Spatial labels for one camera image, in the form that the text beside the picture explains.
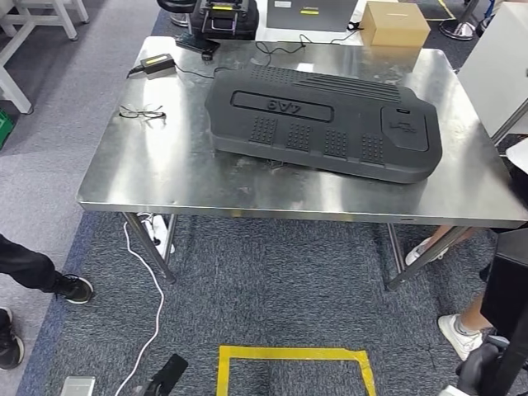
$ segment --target eyeglasses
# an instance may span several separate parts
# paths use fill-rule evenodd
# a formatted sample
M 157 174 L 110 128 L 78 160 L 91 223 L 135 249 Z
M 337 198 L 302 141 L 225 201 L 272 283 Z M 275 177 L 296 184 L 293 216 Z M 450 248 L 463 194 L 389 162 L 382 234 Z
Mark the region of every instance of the eyeglasses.
M 138 117 L 145 117 L 145 118 L 149 118 L 150 120 L 155 119 L 155 118 L 165 118 L 167 117 L 167 114 L 165 114 L 163 111 L 159 111 L 161 109 L 163 106 L 158 106 L 158 107 L 154 107 L 152 105 L 146 105 L 143 110 L 138 111 L 134 109 L 132 105 L 126 105 L 123 106 L 121 105 L 119 106 L 119 116 L 124 117 L 124 118 L 138 118 Z

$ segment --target green box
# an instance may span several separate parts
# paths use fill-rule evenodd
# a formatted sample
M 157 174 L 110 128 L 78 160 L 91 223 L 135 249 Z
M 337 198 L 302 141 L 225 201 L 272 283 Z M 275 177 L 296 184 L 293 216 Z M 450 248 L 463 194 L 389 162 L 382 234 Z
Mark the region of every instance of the green box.
M 13 130 L 13 121 L 5 111 L 0 110 L 0 149 Z

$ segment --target black shoe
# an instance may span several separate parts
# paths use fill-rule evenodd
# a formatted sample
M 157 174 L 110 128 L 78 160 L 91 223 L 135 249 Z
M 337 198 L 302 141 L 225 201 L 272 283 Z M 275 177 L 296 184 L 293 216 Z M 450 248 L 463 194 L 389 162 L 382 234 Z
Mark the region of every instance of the black shoe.
M 76 275 L 58 275 L 51 291 L 63 296 L 72 304 L 86 304 L 94 294 L 94 287 Z
M 493 17 L 495 17 L 495 15 L 483 18 L 482 21 L 480 21 L 475 29 L 477 35 L 478 35 L 479 37 L 482 37 L 483 32 L 486 31 L 486 29 L 491 23 L 491 21 L 493 20 Z
M 13 332 L 13 314 L 0 308 L 0 370 L 13 370 L 23 359 L 23 343 Z

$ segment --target smartphone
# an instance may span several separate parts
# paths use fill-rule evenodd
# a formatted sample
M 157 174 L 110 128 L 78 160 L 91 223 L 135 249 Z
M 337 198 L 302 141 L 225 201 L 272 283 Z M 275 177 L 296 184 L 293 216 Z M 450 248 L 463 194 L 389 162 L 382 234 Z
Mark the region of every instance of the smartphone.
M 177 45 L 179 47 L 185 48 L 186 50 L 191 50 L 194 52 L 198 52 L 202 54 L 207 52 L 208 54 L 214 54 L 216 50 L 219 47 L 219 43 L 215 41 L 201 39 L 195 37 L 193 35 L 189 35 L 189 33 L 183 33 L 175 37 Z
M 60 396 L 91 396 L 95 377 L 67 377 Z

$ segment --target white cable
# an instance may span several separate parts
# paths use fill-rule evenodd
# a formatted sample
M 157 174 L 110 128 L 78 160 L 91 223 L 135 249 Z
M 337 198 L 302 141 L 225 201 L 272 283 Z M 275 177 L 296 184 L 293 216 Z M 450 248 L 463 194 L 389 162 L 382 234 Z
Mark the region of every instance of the white cable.
M 127 224 L 128 222 L 125 222 L 123 225 L 123 230 L 124 230 L 124 236 L 127 237 L 127 249 L 128 249 L 128 252 L 130 254 L 132 254 L 135 257 L 137 257 L 140 259 L 140 261 L 146 267 L 148 269 L 149 273 L 152 276 L 152 280 L 154 280 L 154 283 L 155 284 L 155 287 L 158 289 L 158 291 L 161 295 L 161 301 L 159 302 L 159 308 L 158 308 L 158 313 L 155 315 L 155 331 L 154 332 L 154 335 L 151 337 L 149 341 L 147 341 L 146 344 L 145 344 L 143 348 L 141 348 L 141 351 L 140 351 L 140 355 L 137 357 L 137 360 L 136 361 L 136 365 L 134 367 L 134 370 L 130 372 L 127 379 L 125 379 L 115 393 L 115 396 L 118 396 L 124 386 L 128 383 L 128 381 L 130 380 L 134 374 L 136 374 L 136 370 L 137 370 L 137 367 L 140 365 L 140 362 L 141 361 L 141 358 L 143 356 L 143 353 L 145 350 L 146 350 L 152 342 L 155 340 L 156 337 L 158 337 L 158 333 L 159 332 L 159 316 L 161 314 L 161 309 L 163 308 L 163 304 L 165 302 L 165 295 L 163 294 L 163 290 L 161 290 L 161 287 L 159 287 L 159 284 L 158 283 L 158 280 L 155 279 L 155 276 L 154 275 L 154 272 L 152 270 L 151 267 L 148 266 L 145 260 L 143 260 L 143 257 L 140 256 L 139 254 L 134 252 L 134 250 L 130 249 L 130 239 L 128 237 L 128 232 L 127 231 Z

